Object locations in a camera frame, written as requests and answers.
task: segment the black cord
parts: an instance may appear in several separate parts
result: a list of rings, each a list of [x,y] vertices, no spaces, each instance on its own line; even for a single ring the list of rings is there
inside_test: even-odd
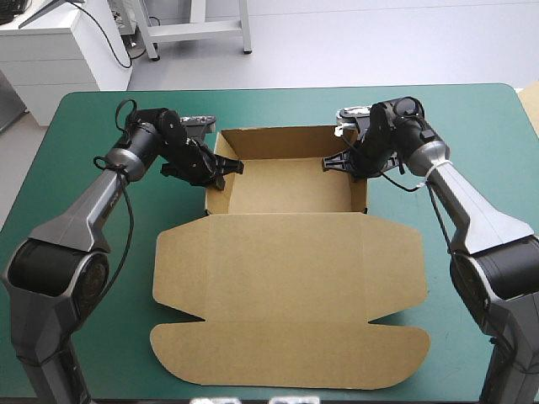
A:
[[[135,216],[133,215],[131,200],[129,199],[129,195],[127,194],[126,184],[129,181],[128,179],[129,176],[127,172],[125,171],[125,166],[112,165],[104,157],[94,157],[93,164],[99,170],[109,169],[109,170],[116,171],[118,181],[120,181],[121,192],[124,195],[125,205],[127,206],[127,212],[129,213],[129,232],[127,233],[127,240],[125,241],[124,252],[121,256],[120,262],[118,263],[118,266],[116,267],[114,274],[112,275],[112,278],[110,278],[110,281],[107,283],[107,285],[104,287],[103,291],[99,295],[99,298],[97,302],[95,303],[95,305],[97,305],[107,295],[107,293],[109,293],[110,288],[112,287],[112,285],[118,278],[118,275],[120,275],[120,271],[124,267],[125,260],[127,259],[127,254],[129,253],[129,249],[131,247],[131,240],[133,238],[133,230],[135,229]]]
[[[158,19],[157,17],[150,16],[150,17],[148,17],[148,18],[149,18],[149,19],[155,19],[155,20],[157,21],[157,24],[158,24],[159,26],[161,26],[161,20]]]
[[[125,65],[124,63],[122,63],[122,61],[120,60],[120,58],[118,57],[118,55],[116,55],[116,52],[115,52],[115,49],[112,47],[112,44],[110,43],[110,39],[109,39],[109,36],[104,32],[104,29],[103,27],[101,26],[101,24],[98,22],[97,19],[95,19],[95,17],[90,14],[88,11],[86,11],[84,8],[82,8],[81,6],[79,6],[78,4],[72,2],[71,0],[64,0],[66,3],[70,3],[72,6],[78,8],[79,10],[81,10],[83,13],[85,13],[86,15],[88,15],[94,22],[95,24],[98,26],[99,30],[101,31],[101,33],[103,34],[105,40],[107,41],[107,44],[109,45],[109,48],[110,48],[110,51],[112,52],[112,56],[115,57],[116,61],[118,62],[118,64],[122,67],[124,67],[125,69],[129,69],[133,66],[133,61],[135,59],[138,59],[139,57],[141,57],[142,55],[144,55],[146,53],[146,49],[140,54],[140,55],[137,55],[135,57],[130,57],[129,56],[129,64],[128,65]]]
[[[397,188],[400,188],[400,189],[402,189],[403,191],[406,191],[406,192],[410,192],[410,193],[415,192],[415,191],[417,191],[418,189],[421,188],[419,186],[415,186],[413,188],[406,188],[403,185],[401,185],[400,183],[397,183],[397,182],[393,181],[392,179],[390,179],[386,174],[380,173],[380,175],[382,175],[387,181],[389,181],[390,183],[395,185]]]

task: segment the black rubber cover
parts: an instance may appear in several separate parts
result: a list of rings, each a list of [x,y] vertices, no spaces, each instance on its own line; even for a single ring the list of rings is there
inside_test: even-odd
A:
[[[9,282],[20,289],[58,296],[67,289],[87,252],[29,239],[15,254]]]
[[[473,256],[502,299],[539,290],[539,241],[526,237]]]

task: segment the white desk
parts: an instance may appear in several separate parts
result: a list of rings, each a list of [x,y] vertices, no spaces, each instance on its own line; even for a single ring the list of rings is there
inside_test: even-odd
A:
[[[33,0],[26,13],[0,25],[0,71],[38,124],[48,125],[64,95],[126,90],[131,69],[118,65],[97,25],[69,3],[19,29],[43,2]],[[129,56],[107,1],[88,0],[83,7],[127,64]]]

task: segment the unfolded cardboard box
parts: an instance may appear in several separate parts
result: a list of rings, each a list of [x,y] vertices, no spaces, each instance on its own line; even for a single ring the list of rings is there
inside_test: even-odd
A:
[[[429,349],[416,327],[369,322],[426,297],[416,230],[365,215],[366,181],[324,173],[333,126],[224,130],[243,175],[208,189],[203,219],[157,240],[157,302],[203,318],[160,324],[154,353],[202,385],[376,389]]]

